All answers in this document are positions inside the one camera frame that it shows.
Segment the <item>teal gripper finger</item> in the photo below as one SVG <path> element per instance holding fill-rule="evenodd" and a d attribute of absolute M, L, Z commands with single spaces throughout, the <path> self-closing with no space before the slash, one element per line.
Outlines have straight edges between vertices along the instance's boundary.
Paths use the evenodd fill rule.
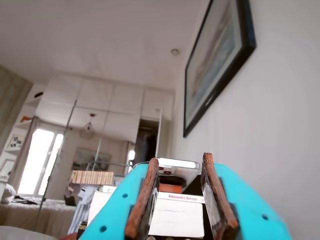
<path fill-rule="evenodd" d="M 285 222 L 235 171 L 203 154 L 201 189 L 215 240 L 290 240 Z"/>
<path fill-rule="evenodd" d="M 160 186 L 159 161 L 136 164 L 88 224 L 81 240 L 146 240 Z"/>

